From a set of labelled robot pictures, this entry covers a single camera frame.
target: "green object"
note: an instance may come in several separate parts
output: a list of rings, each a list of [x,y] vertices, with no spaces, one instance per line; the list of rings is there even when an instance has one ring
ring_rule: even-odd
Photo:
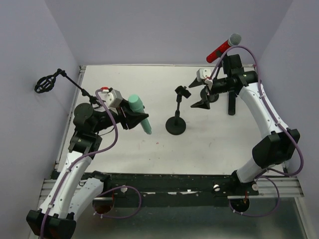
[[[131,95],[129,97],[129,105],[133,112],[145,113],[143,102],[138,95]],[[141,122],[141,126],[145,133],[147,134],[152,133],[152,128],[148,119],[144,119]]]

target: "wall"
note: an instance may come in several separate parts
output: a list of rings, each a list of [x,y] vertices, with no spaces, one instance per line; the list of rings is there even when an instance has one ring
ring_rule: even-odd
[[[259,58],[292,2],[45,1],[82,65],[203,64],[206,56],[234,32],[242,35],[242,44]],[[242,59],[252,63],[246,53]]]
[[[318,9],[317,0],[294,0],[260,61],[270,100],[285,122],[300,131],[305,167],[299,180],[315,226],[319,225]],[[295,153],[291,171],[299,163]]]
[[[0,235],[24,239],[74,95],[61,78],[52,92],[33,88],[59,67],[77,79],[78,66],[43,0],[2,0],[0,32]]]

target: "purple hose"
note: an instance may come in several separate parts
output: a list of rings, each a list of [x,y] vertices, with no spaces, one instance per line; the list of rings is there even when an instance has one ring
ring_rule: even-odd
[[[257,63],[257,59],[255,57],[255,55],[245,46],[232,46],[230,48],[228,48],[222,55],[221,57],[219,58],[216,66],[214,67],[214,70],[213,72],[211,73],[210,77],[212,78],[212,76],[214,75],[214,73],[216,72],[218,66],[220,65],[222,59],[224,58],[224,56],[227,54],[228,51],[230,51],[231,49],[234,49],[234,48],[242,48],[242,49],[245,49],[246,51],[248,51],[250,53],[250,55],[253,57],[254,61],[255,61],[255,65],[256,65],[256,70],[257,70],[257,73],[258,73],[258,90],[259,90],[259,94],[262,93],[262,89],[261,89],[261,79],[260,79],[260,71],[259,71],[259,66],[258,66],[258,63]],[[272,168],[268,168],[268,170],[271,170],[271,171],[274,171],[276,173],[279,173],[279,174],[282,174],[282,175],[285,175],[285,176],[295,176],[297,174],[299,174],[301,172],[301,170],[303,169],[304,167],[304,156],[301,152],[301,149],[300,147],[297,145],[296,141],[294,140],[294,138],[292,138],[292,136],[288,133],[288,131],[279,123],[278,119],[275,117],[274,113],[272,112],[271,108],[269,107],[265,97],[261,97],[265,107],[267,108],[267,111],[270,113],[271,117],[273,118],[273,120],[275,121],[275,123],[278,125],[278,127],[287,135],[287,137],[290,139],[290,141],[293,143],[293,145],[295,146],[298,154],[299,154],[299,157],[300,157],[300,166],[299,166],[299,169],[294,172],[294,173],[284,173],[284,172],[280,172],[276,169],[272,169]]]
[[[136,215],[139,212],[139,210],[141,209],[141,206],[142,206],[142,196],[141,196],[140,192],[134,187],[131,187],[131,186],[119,186],[119,187],[116,187],[116,188],[112,188],[112,189],[110,189],[110,190],[108,190],[108,191],[106,191],[104,193],[101,193],[98,197],[101,197],[101,196],[103,196],[105,194],[108,194],[108,193],[110,193],[110,192],[112,192],[114,190],[121,189],[121,188],[130,188],[130,189],[133,189],[133,190],[135,190],[137,192],[137,194],[139,196],[138,208],[132,214],[130,214],[128,216],[116,217],[116,216],[108,216],[108,215],[104,215],[104,214],[99,214],[99,213],[95,212],[96,215],[102,216],[103,218],[126,219],[126,218],[130,218],[130,217]]]
[[[273,213],[275,210],[278,209],[279,205],[280,205],[280,194],[279,194],[279,189],[278,187],[276,186],[275,182],[273,180],[271,180],[270,178],[266,177],[266,176],[260,176],[258,179],[260,178],[266,178],[268,181],[270,181],[274,187],[276,188],[276,191],[277,191],[277,203],[275,205],[275,207],[273,208],[273,210],[271,210],[270,212],[267,212],[265,214],[259,214],[259,215],[251,215],[251,214],[246,214],[246,213],[240,213],[238,211],[236,211],[235,209],[233,209],[233,207],[231,206],[230,204],[230,200],[229,200],[229,207],[230,209],[234,212],[234,213],[237,213],[239,215],[242,215],[242,216],[246,216],[246,217],[250,217],[250,218],[262,218],[262,217],[265,217],[265,216],[268,216],[270,215],[271,213]]]
[[[70,170],[70,171],[71,171],[71,169],[74,167],[74,165],[75,165],[77,162],[79,162],[81,159],[83,159],[83,158],[85,158],[85,157],[87,157],[87,156],[95,155],[95,154],[97,154],[97,153],[105,152],[105,151],[111,149],[111,148],[116,144],[116,142],[118,141],[119,132],[118,132],[118,128],[117,128],[117,126],[116,126],[116,122],[115,122],[115,120],[114,120],[114,118],[113,118],[113,116],[112,116],[110,110],[107,108],[107,106],[105,105],[105,103],[103,102],[103,100],[101,99],[101,97],[99,96],[99,92],[101,92],[101,91],[102,91],[101,89],[96,90],[96,91],[95,91],[95,95],[96,95],[97,99],[99,100],[99,102],[101,103],[101,105],[103,106],[103,108],[105,109],[106,113],[108,114],[108,116],[110,117],[110,119],[111,119],[111,121],[112,121],[114,130],[115,130],[115,138],[114,138],[114,141],[113,141],[113,143],[112,143],[110,146],[108,146],[108,147],[106,147],[106,148],[104,148],[104,149],[101,149],[101,150],[98,150],[98,151],[95,151],[95,152],[90,152],[90,153],[84,154],[84,155],[82,155],[81,157],[77,158],[77,159],[76,159],[73,163],[71,163],[71,165],[68,167],[68,170]],[[65,181],[65,178],[67,177],[67,174],[68,174],[68,172],[65,172],[65,173],[64,173],[64,175],[63,175],[63,177],[62,177],[60,183],[58,184],[58,186],[57,186],[57,188],[56,188],[56,190],[55,190],[55,193],[54,193],[53,196],[52,196],[52,199],[51,199],[51,201],[50,201],[50,203],[49,203],[49,206],[53,205],[54,200],[56,199],[56,197],[57,197],[57,195],[58,195],[58,193],[59,193],[59,191],[60,191],[60,189],[61,189],[61,187],[62,187],[62,185],[63,185],[63,183],[64,183],[64,181]],[[44,217],[43,217],[43,220],[42,220],[41,230],[40,230],[40,238],[41,238],[41,239],[44,239],[44,226],[45,226],[46,219],[47,219],[47,217],[48,217],[48,215],[49,215],[49,212],[50,212],[50,208],[48,208],[48,209],[46,210],[46,212],[45,212],[45,214],[44,214]]]

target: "purple cable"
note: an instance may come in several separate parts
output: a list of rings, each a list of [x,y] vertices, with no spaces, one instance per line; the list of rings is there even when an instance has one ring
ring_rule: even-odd
[[[258,90],[259,90],[259,94],[261,96],[261,93],[262,93],[262,89],[261,89],[261,79],[260,79],[260,71],[259,71],[259,66],[258,66],[258,63],[257,63],[257,59],[255,57],[255,55],[245,46],[232,46],[230,48],[228,48],[222,55],[221,57],[219,58],[216,66],[214,67],[214,70],[213,72],[211,73],[210,77],[212,78],[212,76],[214,75],[215,71],[217,70],[218,66],[220,65],[222,59],[224,58],[224,56],[227,54],[228,51],[230,51],[231,49],[234,49],[234,48],[242,48],[242,49],[245,49],[246,51],[248,51],[250,53],[250,55],[253,57],[254,61],[255,61],[255,65],[256,65],[256,70],[257,70],[257,73],[258,73]],[[299,154],[299,157],[300,157],[300,166],[299,166],[299,169],[294,172],[294,173],[284,173],[284,172],[280,172],[276,169],[272,169],[272,168],[268,168],[267,170],[271,170],[271,171],[274,171],[276,173],[279,173],[279,174],[282,174],[282,175],[285,175],[285,176],[295,176],[297,174],[299,174],[301,172],[301,170],[303,169],[304,167],[304,156],[301,152],[301,149],[300,147],[297,145],[296,141],[294,140],[294,138],[288,133],[288,131],[279,123],[278,119],[275,117],[274,113],[272,112],[271,108],[269,107],[265,97],[261,97],[265,107],[267,108],[267,111],[270,113],[271,117],[273,118],[273,120],[275,121],[276,125],[278,125],[278,127],[287,135],[287,137],[290,139],[290,141],[293,143],[294,147],[296,148],[298,154]]]
[[[103,218],[112,218],[112,219],[126,219],[126,218],[130,218],[130,217],[136,215],[136,214],[139,212],[139,210],[141,209],[142,196],[141,196],[140,192],[139,192],[136,188],[134,188],[134,187],[132,187],[132,186],[125,186],[125,185],[124,185],[124,186],[119,186],[119,187],[116,187],[116,188],[112,188],[112,189],[110,189],[110,190],[108,190],[108,191],[106,191],[106,192],[104,192],[104,193],[101,193],[98,197],[101,197],[101,196],[103,196],[103,195],[105,195],[105,194],[108,194],[108,193],[110,193],[110,192],[112,192],[112,191],[114,191],[114,190],[121,189],[121,188],[130,188],[130,189],[133,189],[134,191],[137,192],[137,194],[138,194],[138,196],[139,196],[139,205],[138,205],[138,208],[137,208],[132,214],[130,214],[130,215],[128,215],[128,216],[122,216],[122,217],[108,216],[108,215],[104,215],[104,214],[99,214],[99,213],[97,213],[96,211],[95,211],[94,214],[95,214],[95,215],[99,215],[100,217],[103,217]]]
[[[270,181],[274,187],[276,188],[276,191],[277,191],[277,203],[276,203],[276,206],[273,208],[273,210],[271,210],[270,212],[267,212],[265,214],[259,214],[259,215],[252,215],[252,214],[246,214],[246,213],[240,213],[238,211],[236,211],[230,204],[230,200],[229,200],[229,207],[230,209],[233,211],[233,213],[237,213],[239,215],[242,215],[242,216],[246,216],[246,217],[250,217],[250,218],[262,218],[262,217],[266,217],[268,215],[270,215],[271,213],[273,213],[275,210],[278,209],[279,205],[280,205],[280,194],[279,194],[279,189],[278,187],[276,186],[275,182],[273,180],[271,180],[270,178],[266,177],[266,176],[260,176],[258,179],[260,178],[266,178],[268,181]]]
[[[68,167],[69,171],[71,171],[71,169],[74,167],[74,165],[76,163],[78,163],[81,159],[83,159],[83,158],[85,158],[87,156],[95,155],[97,153],[105,152],[105,151],[111,149],[116,144],[116,142],[118,141],[119,132],[118,132],[118,128],[116,126],[116,122],[115,122],[110,110],[107,108],[107,106],[105,105],[105,103],[103,102],[101,97],[99,96],[99,92],[101,92],[101,91],[102,91],[101,89],[96,90],[95,91],[95,95],[96,95],[97,99],[99,100],[99,102],[101,103],[101,105],[103,106],[103,108],[105,109],[106,113],[108,114],[108,116],[110,117],[110,119],[112,121],[113,127],[115,129],[114,141],[113,141],[113,143],[110,146],[108,146],[108,147],[106,147],[104,149],[101,149],[101,150],[98,150],[98,151],[95,151],[95,152],[90,152],[90,153],[84,154],[81,157],[77,158],[73,163],[71,163],[70,167]],[[51,201],[49,203],[49,206],[53,205],[53,203],[54,203],[54,201],[55,201],[55,199],[56,199],[56,197],[57,197],[57,195],[58,195],[58,193],[59,193],[59,191],[60,191],[60,189],[61,189],[61,187],[62,187],[62,185],[63,185],[63,183],[64,183],[64,181],[66,179],[66,177],[67,177],[67,175],[68,175],[68,172],[65,172],[63,177],[62,177],[62,179],[61,179],[61,181],[60,181],[60,183],[59,183],[59,185],[57,186],[57,188],[55,190],[55,193],[52,196],[52,199],[51,199]],[[48,207],[48,209],[46,210],[46,212],[44,214],[44,217],[43,217],[43,220],[42,220],[42,224],[41,224],[41,230],[40,230],[40,238],[41,239],[44,239],[44,226],[45,226],[46,219],[47,219],[47,217],[49,215],[49,212],[50,212],[50,208]]]

